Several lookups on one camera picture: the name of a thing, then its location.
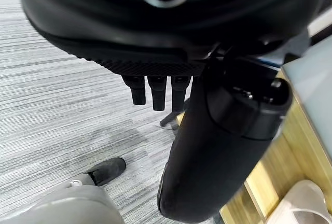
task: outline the shoe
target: shoe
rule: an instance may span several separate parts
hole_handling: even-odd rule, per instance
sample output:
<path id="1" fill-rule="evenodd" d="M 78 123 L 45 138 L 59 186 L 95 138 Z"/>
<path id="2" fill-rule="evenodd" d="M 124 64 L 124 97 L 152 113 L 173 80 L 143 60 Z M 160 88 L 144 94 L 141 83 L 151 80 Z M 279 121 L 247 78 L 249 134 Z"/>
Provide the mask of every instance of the shoe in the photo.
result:
<path id="1" fill-rule="evenodd" d="M 126 162 L 122 158 L 111 158 L 96 164 L 85 172 L 96 186 L 102 186 L 120 176 L 126 169 Z"/>

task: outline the black plastic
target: black plastic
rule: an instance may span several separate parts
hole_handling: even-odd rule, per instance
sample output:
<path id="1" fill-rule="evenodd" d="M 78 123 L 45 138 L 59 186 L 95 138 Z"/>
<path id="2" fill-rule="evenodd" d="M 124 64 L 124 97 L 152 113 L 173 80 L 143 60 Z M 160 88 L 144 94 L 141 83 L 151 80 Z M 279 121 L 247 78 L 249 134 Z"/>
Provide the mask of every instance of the black plastic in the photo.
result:
<path id="1" fill-rule="evenodd" d="M 193 83 L 189 109 L 172 145 L 161 180 L 162 215 L 182 222 L 204 221 L 226 204 L 263 156 L 292 103 L 288 83 L 267 104 L 211 87 L 209 71 Z M 213 95 L 214 102 L 208 99 Z"/>
<path id="2" fill-rule="evenodd" d="M 22 0 L 41 30 L 70 39 L 189 50 L 221 42 L 287 40 L 313 19 L 321 0 L 202 0 L 158 9 L 131 0 Z"/>
<path id="3" fill-rule="evenodd" d="M 186 96 L 187 87 L 190 83 L 190 77 L 173 76 L 172 77 L 172 111 L 182 112 Z"/>
<path id="4" fill-rule="evenodd" d="M 167 77 L 148 76 L 147 80 L 151 87 L 154 110 L 164 111 Z"/>
<path id="5" fill-rule="evenodd" d="M 134 105 L 145 105 L 144 76 L 122 76 L 125 84 L 130 87 Z"/>

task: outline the striped carpet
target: striped carpet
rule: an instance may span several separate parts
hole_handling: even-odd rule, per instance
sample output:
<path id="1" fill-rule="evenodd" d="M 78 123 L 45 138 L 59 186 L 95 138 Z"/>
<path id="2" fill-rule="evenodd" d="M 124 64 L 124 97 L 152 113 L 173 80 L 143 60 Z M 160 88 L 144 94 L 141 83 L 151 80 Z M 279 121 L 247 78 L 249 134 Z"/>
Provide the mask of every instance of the striped carpet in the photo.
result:
<path id="1" fill-rule="evenodd" d="M 158 126 L 171 110 L 134 106 L 120 76 L 53 47 L 28 24 L 19 0 L 0 0 L 0 215 L 115 156 L 125 173 L 105 187 L 126 223 L 176 223 L 157 210 L 174 139 Z"/>

